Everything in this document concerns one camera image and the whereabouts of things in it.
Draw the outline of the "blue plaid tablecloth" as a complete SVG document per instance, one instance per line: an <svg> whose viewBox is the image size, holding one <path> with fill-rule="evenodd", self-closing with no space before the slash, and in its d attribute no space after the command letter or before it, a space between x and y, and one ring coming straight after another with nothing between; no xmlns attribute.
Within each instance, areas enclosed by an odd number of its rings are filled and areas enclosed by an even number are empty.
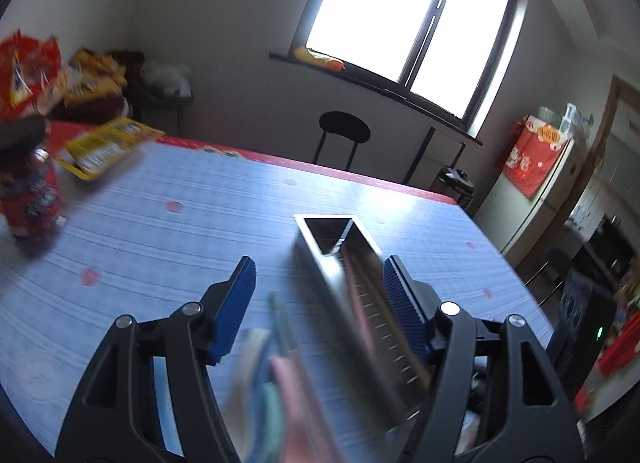
<svg viewBox="0 0 640 463"><path fill-rule="evenodd" d="M342 456L390 462L400 450L352 385L297 246L296 217L352 215L384 255L471 315L522 315L541 344L551 324L535 298L459 206L219 153L147 144L93 184L61 173L65 223L25 257L1 234L1 384L43 445L55 449L82 372L113 321L170 315L229 278L248 256L257 285L244 329L269 327L277 293Z"/></svg>

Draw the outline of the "window with dark frame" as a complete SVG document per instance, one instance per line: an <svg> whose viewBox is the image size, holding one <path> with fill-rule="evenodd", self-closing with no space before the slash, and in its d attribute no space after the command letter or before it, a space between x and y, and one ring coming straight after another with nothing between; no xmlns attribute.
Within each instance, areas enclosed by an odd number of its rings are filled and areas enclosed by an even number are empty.
<svg viewBox="0 0 640 463"><path fill-rule="evenodd" d="M511 59L525 0L307 0L290 49L340 59L324 71L477 139Z"/></svg>

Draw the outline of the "red cloth on fridge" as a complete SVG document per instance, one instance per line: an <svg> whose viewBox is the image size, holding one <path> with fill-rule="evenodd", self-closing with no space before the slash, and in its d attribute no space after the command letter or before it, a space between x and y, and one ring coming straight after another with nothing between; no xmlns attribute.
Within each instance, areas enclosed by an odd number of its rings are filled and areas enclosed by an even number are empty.
<svg viewBox="0 0 640 463"><path fill-rule="evenodd" d="M567 134L537 116L525 116L512 128L495 162L510 182L531 198L570 141Z"/></svg>

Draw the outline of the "red label snack jar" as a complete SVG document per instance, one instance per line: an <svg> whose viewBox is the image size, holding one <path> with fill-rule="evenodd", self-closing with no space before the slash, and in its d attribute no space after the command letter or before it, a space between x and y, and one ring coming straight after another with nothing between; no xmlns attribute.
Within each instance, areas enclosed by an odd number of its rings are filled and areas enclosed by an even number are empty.
<svg viewBox="0 0 640 463"><path fill-rule="evenodd" d="M39 114L1 124L1 212L25 249L50 243L64 222L47 137L48 121Z"/></svg>

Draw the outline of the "green spoon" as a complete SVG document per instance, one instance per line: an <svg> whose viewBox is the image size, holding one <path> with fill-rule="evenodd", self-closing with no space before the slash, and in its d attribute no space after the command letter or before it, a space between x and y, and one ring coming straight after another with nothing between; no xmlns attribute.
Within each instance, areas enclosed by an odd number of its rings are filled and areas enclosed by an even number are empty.
<svg viewBox="0 0 640 463"><path fill-rule="evenodd" d="M250 462L279 462L286 420L278 385L264 382L254 393L255 441Z"/></svg>

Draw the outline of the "cream white spoon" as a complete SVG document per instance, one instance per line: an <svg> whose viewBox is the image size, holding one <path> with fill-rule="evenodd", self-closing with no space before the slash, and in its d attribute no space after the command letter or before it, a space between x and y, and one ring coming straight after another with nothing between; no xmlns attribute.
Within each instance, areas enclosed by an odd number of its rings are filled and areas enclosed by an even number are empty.
<svg viewBox="0 0 640 463"><path fill-rule="evenodd" d="M246 331L240 357L232 372L229 394L222 408L228 435L241 462L247 462L254 449L255 422L250 403L255 377L270 336L268 329Z"/></svg>

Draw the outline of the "pink spoon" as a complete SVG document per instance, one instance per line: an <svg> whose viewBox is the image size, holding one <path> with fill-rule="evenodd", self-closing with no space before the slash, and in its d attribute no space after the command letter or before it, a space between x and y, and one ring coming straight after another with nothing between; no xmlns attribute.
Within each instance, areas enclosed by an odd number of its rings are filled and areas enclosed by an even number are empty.
<svg viewBox="0 0 640 463"><path fill-rule="evenodd" d="M299 379L294 360L269 358L283 402L285 430L280 462L343 462L326 418L308 381Z"/></svg>

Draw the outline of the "white plastic bag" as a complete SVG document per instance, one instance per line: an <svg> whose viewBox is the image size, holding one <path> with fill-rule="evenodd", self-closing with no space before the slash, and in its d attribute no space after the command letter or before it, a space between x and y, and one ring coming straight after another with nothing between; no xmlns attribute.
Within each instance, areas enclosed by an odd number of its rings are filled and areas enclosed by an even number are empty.
<svg viewBox="0 0 640 463"><path fill-rule="evenodd" d="M166 97L191 97L189 82L191 69L185 64L159 64L157 61L145 61L142 66L142 79L146 86L159 90Z"/></svg>

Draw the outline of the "yellow snack tray pack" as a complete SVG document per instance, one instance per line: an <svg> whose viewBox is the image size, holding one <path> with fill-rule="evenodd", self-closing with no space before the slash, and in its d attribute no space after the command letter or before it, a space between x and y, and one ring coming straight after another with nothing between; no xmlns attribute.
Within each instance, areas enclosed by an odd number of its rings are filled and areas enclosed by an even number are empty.
<svg viewBox="0 0 640 463"><path fill-rule="evenodd" d="M93 182L145 142L164 135L156 128L119 116L66 142L55 161L84 182Z"/></svg>

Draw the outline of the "yellow orange bag on sill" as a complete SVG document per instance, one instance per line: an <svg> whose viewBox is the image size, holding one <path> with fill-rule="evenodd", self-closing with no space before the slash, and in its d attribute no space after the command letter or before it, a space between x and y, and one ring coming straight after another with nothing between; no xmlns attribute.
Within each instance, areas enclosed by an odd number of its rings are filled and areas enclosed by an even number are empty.
<svg viewBox="0 0 640 463"><path fill-rule="evenodd" d="M313 67L340 73L345 69L342 60L331 57L322 53L316 53L305 46L294 49L294 58L303 64L310 64Z"/></svg>

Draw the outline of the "yellow snack bags pile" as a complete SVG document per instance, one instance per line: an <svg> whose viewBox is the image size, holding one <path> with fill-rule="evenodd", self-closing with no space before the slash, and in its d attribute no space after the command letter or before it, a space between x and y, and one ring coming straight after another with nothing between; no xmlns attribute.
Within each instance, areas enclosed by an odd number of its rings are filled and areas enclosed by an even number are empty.
<svg viewBox="0 0 640 463"><path fill-rule="evenodd" d="M111 55L82 48L73 56L70 64L79 72L80 78L65 93L63 101L66 107L119 96L127 86L126 67Z"/></svg>

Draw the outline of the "steel utensil tray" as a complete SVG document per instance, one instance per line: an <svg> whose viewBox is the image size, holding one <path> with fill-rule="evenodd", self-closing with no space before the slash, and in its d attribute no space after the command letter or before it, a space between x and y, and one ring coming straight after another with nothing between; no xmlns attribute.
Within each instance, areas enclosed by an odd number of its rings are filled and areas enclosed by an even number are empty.
<svg viewBox="0 0 640 463"><path fill-rule="evenodd" d="M380 248L355 216L297 214L294 220L300 252L346 348L357 396L386 431L408 423L431 374L411 353L390 306Z"/></svg>

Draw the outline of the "white refrigerator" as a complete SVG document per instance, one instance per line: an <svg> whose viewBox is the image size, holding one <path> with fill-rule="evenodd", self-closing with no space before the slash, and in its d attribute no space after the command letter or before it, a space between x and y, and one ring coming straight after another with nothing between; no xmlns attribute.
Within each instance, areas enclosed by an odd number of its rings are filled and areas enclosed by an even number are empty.
<svg viewBox="0 0 640 463"><path fill-rule="evenodd" d="M582 162L582 148L570 137L531 198L525 197L501 172L475 213L474 222L512 267L518 267L551 224L573 188Z"/></svg>

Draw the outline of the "red snack bag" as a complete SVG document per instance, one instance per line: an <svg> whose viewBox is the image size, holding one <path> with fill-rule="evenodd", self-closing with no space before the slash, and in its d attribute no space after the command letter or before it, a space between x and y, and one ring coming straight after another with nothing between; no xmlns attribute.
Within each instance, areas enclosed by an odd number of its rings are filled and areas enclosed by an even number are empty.
<svg viewBox="0 0 640 463"><path fill-rule="evenodd" d="M43 41L17 30L1 42L1 121L47 114L63 97L68 67L58 39Z"/></svg>

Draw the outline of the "black round stool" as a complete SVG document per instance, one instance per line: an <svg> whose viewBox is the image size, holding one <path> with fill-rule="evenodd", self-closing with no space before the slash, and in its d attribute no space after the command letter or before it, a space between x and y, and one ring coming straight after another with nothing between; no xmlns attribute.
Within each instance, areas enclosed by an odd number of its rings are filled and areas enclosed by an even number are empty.
<svg viewBox="0 0 640 463"><path fill-rule="evenodd" d="M371 138L371 130L369 125L358 116L344 111L328 111L324 112L319 118L319 126L322 131L312 163L317 164L320 153L329 135L341 137L348 140L352 144L349 156L346 162L345 171L349 172L352 167L352 161L355 159L359 146L366 144Z"/></svg>

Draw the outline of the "folded black frame table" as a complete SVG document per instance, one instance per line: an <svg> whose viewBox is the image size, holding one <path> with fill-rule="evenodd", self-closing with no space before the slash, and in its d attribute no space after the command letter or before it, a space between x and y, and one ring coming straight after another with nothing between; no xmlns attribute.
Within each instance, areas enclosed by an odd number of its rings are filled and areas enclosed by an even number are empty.
<svg viewBox="0 0 640 463"><path fill-rule="evenodd" d="M431 127L402 182L411 187L430 188L442 168L454 168L457 165L465 148L466 143L458 135L451 137Z"/></svg>

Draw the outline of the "black rice cooker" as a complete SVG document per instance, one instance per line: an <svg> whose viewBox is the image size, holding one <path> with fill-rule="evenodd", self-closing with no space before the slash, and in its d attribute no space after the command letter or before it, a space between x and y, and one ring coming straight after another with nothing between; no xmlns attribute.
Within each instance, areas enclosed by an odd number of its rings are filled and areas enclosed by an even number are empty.
<svg viewBox="0 0 640 463"><path fill-rule="evenodd" d="M428 190L454 199L465 211L469 209L475 194L474 184L468 174L460 168L447 168L447 166L439 170Z"/></svg>

